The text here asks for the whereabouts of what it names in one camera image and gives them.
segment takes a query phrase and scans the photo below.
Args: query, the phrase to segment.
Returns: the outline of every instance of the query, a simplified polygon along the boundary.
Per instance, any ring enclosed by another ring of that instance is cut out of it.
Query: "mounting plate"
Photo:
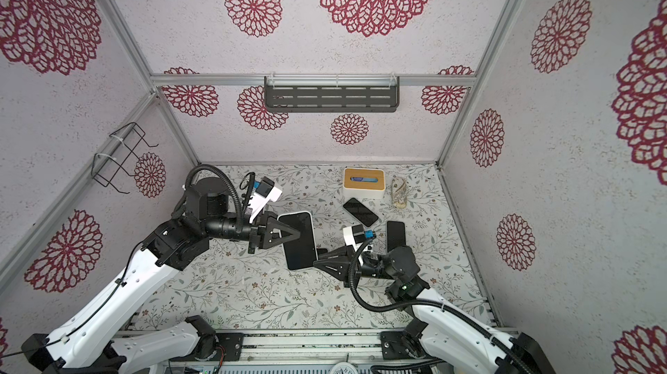
[[[278,112],[395,112],[400,101],[396,85],[273,86],[264,77],[266,110]]]
[[[225,349],[225,357],[222,361],[239,361],[245,335],[243,333],[216,333],[215,336],[217,336],[218,343]],[[196,359],[190,354],[185,357],[172,358],[171,361],[196,361]],[[210,361],[220,361],[220,351],[215,350]]]

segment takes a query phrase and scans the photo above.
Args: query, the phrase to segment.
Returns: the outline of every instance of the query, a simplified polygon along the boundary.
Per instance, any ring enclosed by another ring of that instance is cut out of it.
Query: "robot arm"
[[[270,195],[255,193],[248,199],[243,225],[237,228],[236,214],[228,212],[233,187],[216,177],[186,185],[182,214],[172,216],[138,244],[139,251],[133,251],[127,267],[112,282],[61,327],[48,335],[33,334],[23,343],[30,364],[44,374],[132,374],[191,353],[203,360],[212,357],[215,330],[200,316],[128,341],[114,342],[112,337],[157,288],[206,252],[211,238],[246,241],[249,253],[299,238],[298,230],[278,222],[275,213],[263,211],[269,200],[278,199],[280,187],[267,178],[259,187]]]
[[[385,347],[395,345],[415,358],[437,358],[470,374],[555,374],[530,336],[522,333],[514,338],[487,326],[431,288],[419,277],[420,268],[410,247],[399,246],[386,255],[375,255],[366,249],[373,238],[362,240],[362,235],[368,235],[361,225],[344,229],[344,234],[349,232],[352,237],[344,236],[344,247],[321,256],[323,259],[313,265],[344,281],[364,308],[376,312],[399,309],[413,317],[398,342]],[[394,280],[385,290],[394,304],[377,307],[363,302],[356,294],[361,277]]]

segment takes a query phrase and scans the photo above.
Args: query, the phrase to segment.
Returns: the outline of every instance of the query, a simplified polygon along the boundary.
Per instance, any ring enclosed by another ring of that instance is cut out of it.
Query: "smartphone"
[[[301,232],[298,239],[283,244],[288,269],[301,270],[312,267],[313,262],[318,260],[318,252],[315,247],[313,217],[310,212],[281,214],[278,217],[278,222],[289,225]]]
[[[387,252],[405,246],[405,223],[387,220]]]
[[[370,228],[371,225],[379,219],[377,214],[371,212],[368,207],[363,206],[362,203],[354,197],[345,202],[343,209],[357,218],[357,220],[363,223],[363,226],[367,228]]]

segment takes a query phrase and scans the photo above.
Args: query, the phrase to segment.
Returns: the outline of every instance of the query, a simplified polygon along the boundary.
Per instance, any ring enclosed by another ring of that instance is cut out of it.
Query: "wire rack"
[[[125,140],[127,140],[133,134],[133,132],[134,132],[135,135],[137,135],[139,137],[139,139],[137,140],[137,142],[134,145],[129,146],[128,144],[125,143]],[[143,128],[141,128],[137,122],[129,122],[129,124],[126,124],[125,126],[123,126],[121,128],[118,128],[115,131],[113,131],[111,134],[109,134],[109,136],[112,137],[112,138],[118,139],[120,144],[116,147],[116,149],[111,154],[95,153],[95,156],[93,157],[93,164],[91,165],[91,168],[90,168],[90,174],[91,174],[92,178],[95,181],[97,181],[100,185],[102,185],[103,187],[111,186],[118,193],[122,193],[124,195],[129,195],[129,192],[124,192],[113,184],[113,178],[116,177],[116,175],[118,174],[118,172],[120,170],[124,171],[124,173],[127,174],[129,177],[134,177],[135,176],[134,174],[131,174],[129,171],[127,171],[125,169],[125,163],[127,162],[127,160],[131,156],[134,156],[135,158],[137,158],[137,161],[139,160],[139,156],[135,153],[135,149],[138,147],[139,144],[144,143],[149,148],[154,148],[154,147],[158,146],[159,144],[150,145],[146,141],[146,139],[144,138],[146,136],[146,131],[143,130]],[[118,148],[121,147],[121,145],[126,147],[129,150],[129,152],[127,153],[127,155],[125,156],[125,158],[123,158],[123,160],[121,162],[118,162],[118,160],[113,156],[113,154],[118,150]],[[100,174],[100,172],[102,171],[102,169],[106,165],[107,161],[113,161],[118,166],[118,168],[116,169],[116,171],[114,171],[111,178],[106,178],[102,174]]]

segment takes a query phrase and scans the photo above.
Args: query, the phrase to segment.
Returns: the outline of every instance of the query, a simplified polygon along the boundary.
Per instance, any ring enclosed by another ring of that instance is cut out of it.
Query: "black cable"
[[[487,339],[490,339],[492,345],[497,345],[498,348],[500,348],[505,354],[507,354],[512,361],[519,366],[519,368],[525,373],[525,374],[534,374],[533,371],[528,368],[528,366],[521,361],[519,357],[517,357],[514,353],[512,353],[512,350],[507,348],[499,339],[497,339],[495,336],[492,337],[491,333],[487,331],[485,328],[480,326],[476,321],[472,320],[469,316],[465,315],[462,312],[459,312],[458,310],[451,308],[449,306],[445,306],[444,303],[439,303],[437,301],[430,301],[430,300],[423,300],[423,299],[413,299],[413,300],[406,300],[398,303],[392,303],[388,304],[386,306],[373,306],[370,303],[366,303],[362,297],[359,295],[359,292],[357,291],[357,284],[359,283],[359,280],[356,280],[355,282],[355,274],[357,272],[357,267],[359,266],[359,257],[361,256],[363,250],[373,242],[374,238],[368,238],[366,239],[363,244],[359,247],[357,251],[354,252],[354,255],[352,256],[352,261],[350,262],[350,266],[347,269],[347,283],[349,284],[349,289],[352,292],[352,296],[354,296],[354,299],[362,305],[362,307],[366,310],[369,310],[371,312],[388,312],[392,310],[396,310],[399,308],[405,308],[407,306],[433,306],[437,307],[438,309],[441,309],[443,312],[449,312],[452,313],[454,316],[457,318],[461,319],[463,322],[469,324],[472,328],[474,328],[476,331],[478,331],[482,336],[484,336]]]
[[[104,307],[104,305],[107,304],[107,303],[109,302],[109,300],[112,298],[113,294],[116,293],[116,291],[118,290],[118,288],[123,284],[123,280],[125,280],[125,276],[127,275],[127,270],[129,269],[129,264],[130,264],[130,262],[132,261],[132,257],[134,257],[134,252],[136,251],[137,247],[138,247],[139,245],[141,245],[142,243],[143,243],[143,241],[139,241],[138,244],[135,245],[134,248],[132,248],[132,252],[130,253],[129,258],[127,259],[127,264],[126,264],[126,266],[125,266],[125,270],[123,271],[123,275],[121,276],[120,282],[116,284],[116,287],[113,288],[111,294],[104,300],[104,302],[103,302],[101,305],[99,305],[99,307],[93,312],[93,314],[90,315],[90,316],[88,317],[88,319],[85,320],[85,322],[81,323],[77,328],[75,328],[73,331],[71,331],[70,333],[68,333],[68,334],[66,335],[67,337],[72,336],[72,334],[73,334],[74,332],[78,331],[78,330],[79,330],[80,328],[82,328],[86,323],[88,323],[91,319],[93,319],[93,317],[97,314],[97,312],[101,311],[102,308]],[[0,359],[4,359],[4,358],[7,358],[7,357],[13,357],[14,355],[20,355],[20,354],[25,354],[25,353],[29,353],[29,352],[33,352],[33,351],[37,351],[38,349],[42,349],[42,348],[46,348],[46,347],[50,347],[51,345],[53,345],[53,344],[55,344],[55,343],[59,343],[60,341],[62,341],[62,338],[60,338],[60,339],[56,339],[55,341],[52,341],[52,342],[49,342],[49,343],[47,343],[46,345],[42,345],[42,346],[39,347],[39,348],[29,349],[29,350],[27,350],[27,351],[18,351],[18,352],[14,352],[14,353],[11,353],[11,354],[2,355],[2,356],[0,356]]]
[[[386,306],[373,306],[370,303],[366,303],[362,297],[359,295],[359,292],[357,292],[357,282],[354,282],[354,276],[357,270],[357,266],[359,265],[359,256],[362,254],[363,250],[371,244],[373,241],[373,238],[368,238],[366,239],[363,244],[359,247],[357,251],[355,251],[354,256],[352,257],[352,265],[349,266],[347,270],[347,283],[349,284],[349,289],[352,292],[352,296],[354,296],[354,299],[362,305],[362,307],[366,310],[369,310],[371,312],[388,312],[388,311],[393,311],[396,309],[401,309],[407,306],[414,306],[414,305],[423,305],[423,306],[433,306],[433,307],[438,307],[438,309],[441,309],[442,311],[452,313],[454,316],[458,317],[459,319],[463,320],[463,322],[466,322],[469,324],[471,327],[473,327],[476,331],[481,333],[485,338],[490,338],[491,333],[488,332],[485,328],[479,326],[477,322],[469,318],[466,314],[463,312],[459,312],[456,309],[453,309],[449,306],[443,306],[443,303],[437,302],[437,301],[430,301],[430,300],[424,300],[424,299],[413,299],[413,300],[407,300],[403,302],[397,302],[397,303],[392,303],[392,304],[387,304]]]
[[[434,365],[443,363],[445,361],[440,358],[429,359],[428,361],[422,361],[421,363],[407,364],[407,365],[371,365],[371,372],[373,374],[380,374],[379,370],[382,371],[408,371],[414,369],[420,369],[424,367],[433,367]]]
[[[255,189],[255,173],[251,171],[246,174],[246,177],[248,178],[248,184],[246,187],[246,198],[244,199],[244,216],[246,216],[246,209],[248,209],[248,203],[250,203],[250,196],[252,195],[252,191]],[[241,182],[241,186],[239,186],[241,190],[244,189],[242,186],[243,182]]]
[[[511,360],[516,364],[523,372],[527,374],[532,374],[533,371],[528,368],[525,362],[521,361],[521,358],[517,357],[511,349],[507,348],[505,344],[495,336],[491,339],[491,343],[496,345],[498,348],[500,348],[501,351],[503,351],[505,354],[507,354]]]
[[[236,187],[231,183],[231,180],[229,180],[229,177],[217,168],[216,166],[212,166],[211,164],[199,164],[195,167],[193,167],[189,172],[188,176],[186,177],[186,184],[184,188],[188,188],[192,186],[192,179],[195,178],[198,172],[208,170],[221,178],[222,182],[227,186],[227,189],[229,190],[229,195],[231,196],[231,200],[234,202],[234,209],[236,210],[236,232],[240,233],[241,229],[244,224],[244,216],[243,216],[243,206],[241,205],[241,198],[239,198],[239,194],[236,192]],[[173,213],[177,213],[181,206],[183,206],[186,203],[186,194],[183,193],[183,196],[179,199],[178,203],[176,203],[176,206],[173,208]]]

